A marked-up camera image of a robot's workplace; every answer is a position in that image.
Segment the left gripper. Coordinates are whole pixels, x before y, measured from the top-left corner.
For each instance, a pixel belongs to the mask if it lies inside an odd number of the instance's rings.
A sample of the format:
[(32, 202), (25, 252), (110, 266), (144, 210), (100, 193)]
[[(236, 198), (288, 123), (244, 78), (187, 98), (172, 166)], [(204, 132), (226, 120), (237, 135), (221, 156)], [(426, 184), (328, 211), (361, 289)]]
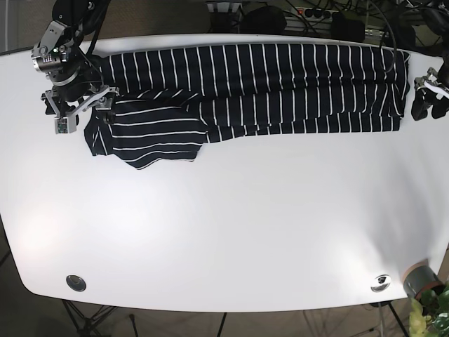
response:
[(411, 115), (415, 121), (427, 117), (429, 110), (433, 119), (445, 117), (448, 113), (448, 67), (436, 71), (430, 67), (427, 74), (414, 80), (415, 98)]

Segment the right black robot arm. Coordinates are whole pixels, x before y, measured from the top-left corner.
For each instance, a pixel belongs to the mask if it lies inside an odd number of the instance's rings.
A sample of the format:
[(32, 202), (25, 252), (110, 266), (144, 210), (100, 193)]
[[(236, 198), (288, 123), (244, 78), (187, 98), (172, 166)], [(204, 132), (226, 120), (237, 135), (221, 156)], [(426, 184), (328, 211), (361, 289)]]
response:
[(93, 51), (107, 14), (109, 1), (56, 1), (52, 21), (32, 49), (37, 72), (52, 88), (41, 95), (46, 114), (55, 117), (55, 132), (76, 131), (79, 113), (94, 107), (108, 124), (119, 88), (109, 86), (100, 71), (101, 57)]

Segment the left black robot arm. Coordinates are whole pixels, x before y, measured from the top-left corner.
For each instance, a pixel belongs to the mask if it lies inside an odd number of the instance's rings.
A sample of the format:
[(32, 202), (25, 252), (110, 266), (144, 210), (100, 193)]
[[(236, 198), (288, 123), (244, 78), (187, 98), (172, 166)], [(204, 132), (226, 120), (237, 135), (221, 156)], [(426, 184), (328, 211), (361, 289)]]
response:
[(402, 48), (442, 60), (441, 66), (431, 66), (413, 80), (412, 118), (419, 121), (429, 115), (433, 119), (447, 116), (448, 2), (394, 1), (385, 7), (382, 1), (367, 1), (366, 5), (366, 11), (377, 12), (384, 24), (380, 32), (380, 48), (391, 47), (394, 57)]

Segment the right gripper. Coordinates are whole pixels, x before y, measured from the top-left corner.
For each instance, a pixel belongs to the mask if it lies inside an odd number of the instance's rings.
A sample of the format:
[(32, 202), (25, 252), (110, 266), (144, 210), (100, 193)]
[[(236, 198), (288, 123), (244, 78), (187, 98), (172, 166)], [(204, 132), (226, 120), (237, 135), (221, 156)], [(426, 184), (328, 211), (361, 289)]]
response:
[(54, 116), (57, 134), (75, 132), (79, 114), (91, 108), (100, 113), (106, 124), (115, 122), (112, 108), (119, 96), (119, 89), (105, 84), (99, 75), (75, 67), (68, 74), (55, 70), (47, 73), (46, 77), (53, 86), (41, 95), (41, 100), (46, 104), (46, 114)]

